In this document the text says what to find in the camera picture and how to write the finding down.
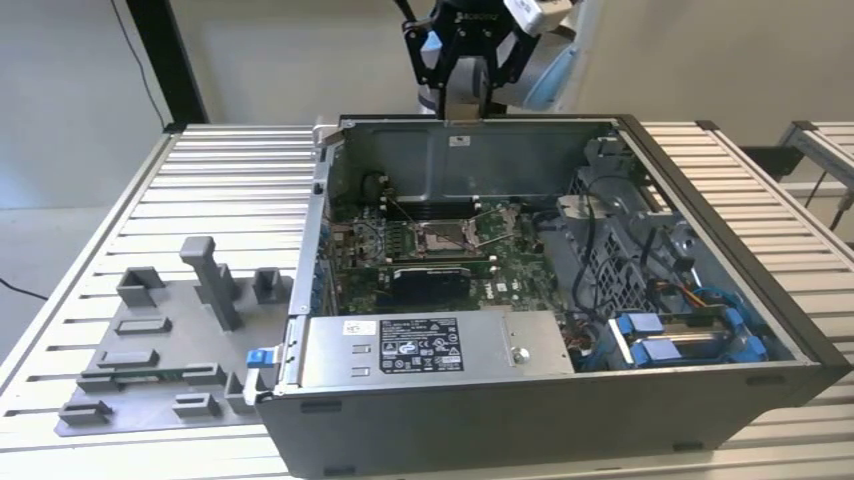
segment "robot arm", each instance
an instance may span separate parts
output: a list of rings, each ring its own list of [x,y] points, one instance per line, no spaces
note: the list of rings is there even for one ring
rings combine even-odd
[[[568,14],[570,0],[436,0],[430,16],[420,20],[407,0],[395,3],[405,18],[403,34],[415,79],[428,89],[436,116],[447,116],[451,75],[460,59],[472,59],[474,64],[466,63],[471,74],[464,83],[476,97],[478,116],[484,118],[495,90],[519,81],[542,33],[558,28]]]

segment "cable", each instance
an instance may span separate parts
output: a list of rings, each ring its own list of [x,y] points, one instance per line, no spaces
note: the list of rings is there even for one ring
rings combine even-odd
[[[376,228],[373,228],[368,223],[365,223],[365,222],[355,222],[353,226],[355,225],[361,225],[364,227],[368,227],[371,229],[371,231],[373,232],[373,235],[376,236],[376,241],[377,241],[379,248],[376,249],[376,253],[371,257],[371,260],[375,260],[381,255],[381,253],[385,251],[385,241],[383,240],[383,236],[379,234],[379,230],[376,230]]]
[[[812,191],[810,192],[810,196],[806,197],[806,202],[803,203],[803,208],[810,208],[810,203],[812,203],[812,198],[815,197],[815,192],[818,192],[818,187],[822,186],[822,182],[824,181],[824,177],[827,176],[827,171],[822,172],[822,176],[818,177],[818,182],[815,182],[815,186],[812,187]]]
[[[694,295],[699,295],[700,293],[704,293],[704,292],[718,295],[727,302],[730,302],[732,304],[732,307],[735,308],[735,310],[738,310],[738,313],[742,316],[742,318],[744,320],[750,320],[750,311],[744,307],[744,302],[740,300],[740,298],[734,293],[730,293],[730,292],[727,292],[724,290],[720,290],[716,287],[702,287],[702,288],[698,288],[696,290],[694,290]]]
[[[7,282],[3,278],[0,278],[0,284],[3,284],[3,286],[5,288],[8,288],[9,290],[12,290],[13,292],[17,293],[23,293],[24,295],[29,295],[33,298],[37,298],[39,300],[45,300],[48,299],[48,297],[45,297],[44,295],[39,295],[35,292],[31,292],[29,290],[24,290],[23,288],[17,288],[15,285],[12,285],[9,282]]]
[[[148,86],[148,78],[145,77],[145,69],[143,68],[143,62],[139,59],[139,55],[136,55],[136,50],[133,50],[133,44],[131,43],[131,37],[128,36],[128,31],[124,28],[124,22],[121,21],[121,15],[119,15],[119,7],[116,7],[116,0],[109,0],[109,4],[112,5],[112,12],[116,14],[116,20],[119,21],[119,27],[121,27],[121,34],[124,35],[124,42],[128,45],[128,49],[131,50],[131,55],[133,55],[133,60],[136,60],[136,66],[139,67],[139,74],[143,77],[143,86],[145,87],[145,94],[148,95],[148,101],[151,102],[151,107],[155,109],[155,113],[157,114],[157,119],[160,120],[160,128],[165,128],[165,122],[163,121],[163,114],[160,113],[160,109],[157,108],[157,103],[155,102],[155,97],[151,94],[151,87]]]
[[[587,198],[586,204],[587,204],[587,241],[586,241],[586,245],[584,245],[584,256],[582,259],[582,268],[578,269],[578,273],[575,274],[575,280],[572,281],[572,302],[575,302],[575,307],[579,308],[590,317],[592,317],[594,319],[599,316],[596,311],[595,311],[595,304],[592,305],[594,308],[586,307],[582,302],[580,299],[578,297],[578,289],[582,285],[582,279],[584,278],[584,272],[587,271],[587,269],[590,268],[590,261],[592,259],[592,249],[594,249],[594,244],[595,244],[595,239],[596,239],[596,213],[592,210],[592,204],[590,202],[588,199],[588,193],[590,193],[590,188],[592,187],[592,185],[596,183],[596,181],[599,181],[603,177],[598,177],[595,180],[592,180],[588,184],[587,184],[587,188],[584,189],[584,192],[582,192],[582,195],[579,196],[579,201],[582,199],[582,196]]]
[[[650,229],[650,234],[646,237],[643,244],[643,250],[640,251],[640,268],[646,268],[646,261],[650,258],[650,251],[652,250],[652,243],[655,242],[655,235],[658,235],[658,227]]]
[[[839,226],[839,221],[842,220],[842,215],[844,215],[844,210],[836,210],[836,214],[832,217],[832,222],[830,222],[830,231],[832,232]]]

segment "warning label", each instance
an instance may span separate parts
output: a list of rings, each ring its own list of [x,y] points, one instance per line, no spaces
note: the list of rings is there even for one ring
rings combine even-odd
[[[463,371],[456,318],[381,320],[379,341],[383,373]]]

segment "black cable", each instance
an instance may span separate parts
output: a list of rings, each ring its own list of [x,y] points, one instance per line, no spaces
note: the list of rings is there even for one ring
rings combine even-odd
[[[157,119],[160,119],[160,128],[165,128],[165,122],[163,121],[163,114],[160,113],[160,109],[157,108],[157,103],[155,102],[155,97],[151,94],[151,87],[148,86],[148,78],[145,77],[145,69],[143,68],[143,62],[139,59],[139,55],[136,55],[136,50],[133,50],[133,44],[131,43],[131,37],[128,36],[128,31],[124,28],[124,22],[121,21],[121,15],[119,15],[119,7],[116,7],[116,0],[109,0],[109,4],[112,5],[112,12],[116,14],[116,20],[119,21],[119,27],[121,27],[121,34],[124,35],[124,41],[128,44],[128,49],[131,50],[131,55],[133,55],[133,60],[136,60],[136,66],[139,67],[139,74],[143,77],[143,86],[145,87],[145,94],[148,95],[148,101],[151,102],[151,107],[155,109],[155,113],[157,114]]]
[[[836,210],[836,214],[832,217],[832,222],[830,222],[830,231],[831,232],[839,226],[839,221],[842,220],[842,215],[844,215],[844,210]]]
[[[810,203],[812,203],[812,198],[815,197],[815,192],[818,192],[818,187],[822,186],[822,182],[824,181],[824,177],[827,176],[827,172],[822,172],[822,176],[818,177],[818,182],[815,182],[815,186],[812,187],[812,191],[810,192],[810,196],[806,197],[806,202],[803,203],[804,208],[810,208]]]
[[[650,229],[650,234],[646,237],[643,243],[643,250],[640,251],[640,268],[646,268],[646,261],[650,258],[650,252],[652,251],[652,243],[655,242],[655,235],[658,234],[658,228]]]
[[[364,195],[365,194],[365,192],[364,192],[365,191],[365,188],[364,188],[365,187],[365,182],[367,182],[368,178],[371,178],[371,177],[381,177],[383,175],[385,175],[385,173],[381,172],[380,170],[368,170],[367,172],[364,172],[361,174],[361,181],[359,182],[359,199],[365,204],[368,204],[368,198]]]
[[[13,292],[17,293],[23,293],[24,295],[29,295],[33,298],[37,298],[39,300],[47,300],[48,297],[45,297],[44,295],[39,295],[35,292],[31,292],[29,290],[24,290],[23,288],[17,288],[15,285],[12,285],[9,282],[7,282],[3,278],[0,278],[0,284],[3,284],[3,286],[5,288],[8,288],[9,290],[12,290]]]
[[[594,249],[594,244],[595,244],[595,239],[596,239],[596,214],[592,210],[592,204],[590,202],[590,188],[592,187],[592,185],[596,183],[596,181],[599,181],[599,179],[602,179],[603,177],[598,177],[592,182],[590,182],[587,184],[587,188],[584,189],[584,192],[582,192],[582,195],[579,196],[579,201],[583,201],[582,198],[586,198],[586,204],[587,204],[587,241],[586,241],[586,245],[584,245],[584,256],[582,259],[582,267],[578,269],[578,273],[575,274],[575,280],[572,281],[572,302],[575,302],[575,307],[578,309],[580,309],[590,317],[592,317],[594,319],[598,317],[596,311],[594,308],[586,307],[582,302],[580,299],[578,297],[578,289],[580,287],[582,284],[582,279],[584,278],[584,272],[587,271],[587,269],[590,268],[590,261],[592,259],[592,249]]]

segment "blue plastic tab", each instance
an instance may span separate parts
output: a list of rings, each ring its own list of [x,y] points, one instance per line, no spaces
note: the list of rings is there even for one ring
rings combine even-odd
[[[616,319],[616,327],[619,328],[619,333],[623,335],[628,335],[631,333],[631,320],[628,320],[627,313],[623,313]]]
[[[730,354],[730,358],[736,363],[754,363],[767,360],[767,350],[758,337],[750,335],[744,340],[742,348]]]
[[[664,325],[655,313],[628,313],[627,315],[635,333],[640,335],[664,333]]]
[[[642,344],[635,343],[628,349],[628,352],[631,353],[631,358],[639,368],[650,365],[650,356],[646,354],[646,349]]]
[[[272,350],[257,348],[245,354],[248,368],[271,368],[273,366]]]
[[[640,342],[652,363],[664,362],[667,360],[679,360],[682,354],[668,338],[655,338]]]
[[[744,326],[744,319],[742,318],[740,313],[734,308],[727,308],[724,313],[726,321],[728,322],[732,330],[738,332]]]

